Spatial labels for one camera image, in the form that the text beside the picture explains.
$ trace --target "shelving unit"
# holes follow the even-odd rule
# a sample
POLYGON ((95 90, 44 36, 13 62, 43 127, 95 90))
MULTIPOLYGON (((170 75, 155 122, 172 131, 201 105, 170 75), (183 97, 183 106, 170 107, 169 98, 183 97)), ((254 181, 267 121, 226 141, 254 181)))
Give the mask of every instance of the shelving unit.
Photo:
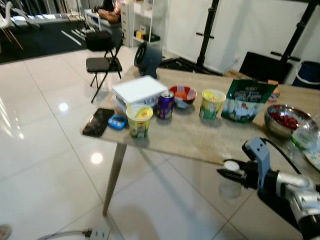
POLYGON ((132 47, 134 3, 132 1, 121 2, 121 28, 123 31, 123 45, 132 47))
POLYGON ((164 32, 164 15, 166 12, 166 1, 163 0, 143 0, 134 1, 133 3, 133 31, 132 46, 143 43, 145 40, 135 37, 135 31, 140 25, 150 27, 148 43, 162 47, 164 32), (159 41, 151 41, 152 34, 160 37, 159 41))

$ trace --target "red bowl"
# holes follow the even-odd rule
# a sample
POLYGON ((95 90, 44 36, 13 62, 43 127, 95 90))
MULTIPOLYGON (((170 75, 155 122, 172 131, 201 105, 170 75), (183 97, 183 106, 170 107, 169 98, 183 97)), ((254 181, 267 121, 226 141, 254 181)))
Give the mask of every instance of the red bowl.
POLYGON ((189 86, 176 85, 171 87, 169 91, 173 92, 177 107, 182 109, 191 105, 197 97, 197 92, 189 86))

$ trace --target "red berries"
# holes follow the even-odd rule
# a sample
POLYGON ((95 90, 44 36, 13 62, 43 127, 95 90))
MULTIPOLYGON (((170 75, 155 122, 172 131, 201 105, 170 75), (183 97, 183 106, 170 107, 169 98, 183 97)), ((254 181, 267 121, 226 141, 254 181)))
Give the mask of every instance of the red berries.
POLYGON ((270 116, 277 123, 291 130, 296 130, 299 127, 299 122, 292 116, 280 115, 279 112, 272 112, 270 113, 270 116))

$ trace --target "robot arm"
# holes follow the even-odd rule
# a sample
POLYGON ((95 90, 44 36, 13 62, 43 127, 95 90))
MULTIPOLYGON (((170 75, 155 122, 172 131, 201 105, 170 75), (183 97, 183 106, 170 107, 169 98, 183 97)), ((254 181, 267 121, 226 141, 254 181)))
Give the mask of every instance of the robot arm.
POLYGON ((247 141, 242 150, 250 158, 248 162, 237 162, 243 174, 226 169, 218 169, 223 177, 241 183, 245 188, 258 189, 264 201, 272 205, 289 204, 290 213, 283 213, 285 207, 275 210, 288 222, 294 218, 304 240, 320 240, 320 193, 315 184, 306 176, 282 171, 273 171, 270 167, 270 152, 263 140, 254 137, 247 141))

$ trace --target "purple can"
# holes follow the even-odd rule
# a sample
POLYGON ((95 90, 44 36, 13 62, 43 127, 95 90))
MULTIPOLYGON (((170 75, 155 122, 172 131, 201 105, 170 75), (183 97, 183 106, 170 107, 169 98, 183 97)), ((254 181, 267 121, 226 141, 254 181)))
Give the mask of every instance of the purple can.
POLYGON ((161 93, 156 106, 156 115, 160 119, 170 119, 174 109, 174 102, 175 98, 172 91, 165 91, 161 93))

